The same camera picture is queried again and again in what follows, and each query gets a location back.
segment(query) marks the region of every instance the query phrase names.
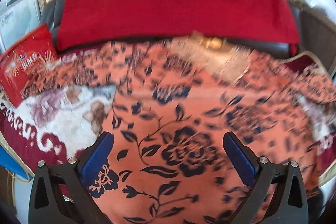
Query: red plastic packet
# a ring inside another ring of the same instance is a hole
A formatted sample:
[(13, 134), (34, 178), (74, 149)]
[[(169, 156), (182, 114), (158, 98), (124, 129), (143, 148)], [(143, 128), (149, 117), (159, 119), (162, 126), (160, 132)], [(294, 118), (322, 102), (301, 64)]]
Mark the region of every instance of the red plastic packet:
[(0, 56), (0, 85), (10, 102), (18, 107), (22, 89), (36, 71), (52, 69), (57, 63), (47, 25), (25, 35)]

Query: metal screw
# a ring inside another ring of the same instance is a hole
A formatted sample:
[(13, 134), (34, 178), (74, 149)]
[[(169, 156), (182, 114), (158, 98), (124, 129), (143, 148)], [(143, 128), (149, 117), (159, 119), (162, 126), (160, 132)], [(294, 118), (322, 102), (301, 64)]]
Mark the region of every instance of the metal screw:
[(298, 167), (298, 164), (297, 164), (297, 162), (296, 161), (291, 161), (291, 166), (293, 166), (293, 167)]
[(268, 159), (266, 157), (260, 157), (259, 161), (262, 163), (262, 164), (266, 164), (268, 163)]
[(70, 159), (68, 159), (68, 163), (70, 163), (70, 164), (75, 164), (76, 162), (77, 162), (76, 157), (71, 157)]
[(44, 160), (40, 160), (40, 161), (37, 163), (37, 166), (38, 166), (39, 168), (42, 168), (44, 165), (45, 165), (45, 161), (44, 161)]

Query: red cloth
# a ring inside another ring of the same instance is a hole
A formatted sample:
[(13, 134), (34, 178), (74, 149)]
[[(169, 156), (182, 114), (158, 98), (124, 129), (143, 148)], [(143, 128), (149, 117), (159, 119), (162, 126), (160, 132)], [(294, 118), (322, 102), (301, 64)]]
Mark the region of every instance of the red cloth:
[(134, 36), (207, 36), (285, 42), (299, 36), (285, 0), (66, 0), (58, 49)]

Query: blue object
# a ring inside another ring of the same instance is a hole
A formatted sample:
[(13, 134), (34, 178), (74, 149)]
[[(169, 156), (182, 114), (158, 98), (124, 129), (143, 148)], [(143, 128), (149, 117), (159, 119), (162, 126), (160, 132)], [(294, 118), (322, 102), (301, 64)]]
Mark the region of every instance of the blue object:
[(7, 153), (7, 151), (0, 145), (0, 165), (9, 170), (12, 173), (18, 174), (24, 179), (31, 179), (31, 176), (27, 178), (27, 175), (23, 168)]
[(223, 138), (223, 147), (227, 156), (235, 167), (241, 181), (246, 186), (251, 188), (254, 187), (256, 170), (245, 155), (245, 147), (242, 145), (242, 143), (240, 143), (240, 145), (237, 144), (235, 139), (230, 134), (226, 133)]
[(90, 186), (97, 178), (101, 167), (104, 165), (109, 153), (112, 150), (113, 143), (114, 136), (111, 133), (108, 133), (85, 162), (85, 165), (80, 173), (81, 182), (84, 187)]

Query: orange floral fabric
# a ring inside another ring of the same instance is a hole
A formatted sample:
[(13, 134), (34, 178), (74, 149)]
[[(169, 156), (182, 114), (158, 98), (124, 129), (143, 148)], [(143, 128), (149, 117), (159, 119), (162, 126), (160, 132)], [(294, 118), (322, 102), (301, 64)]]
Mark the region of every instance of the orange floral fabric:
[[(249, 190), (223, 149), (228, 131), (257, 156), (297, 161), (312, 194), (318, 186), (316, 144), (295, 95), (335, 101), (331, 80), (296, 75), (253, 51), (249, 70), (231, 85), (180, 60), (167, 43), (107, 43), (27, 85), (26, 95), (74, 82), (117, 84), (102, 125), (114, 135), (114, 146), (88, 189), (101, 211), (115, 224), (225, 223)], [(273, 188), (256, 220), (272, 194)]]

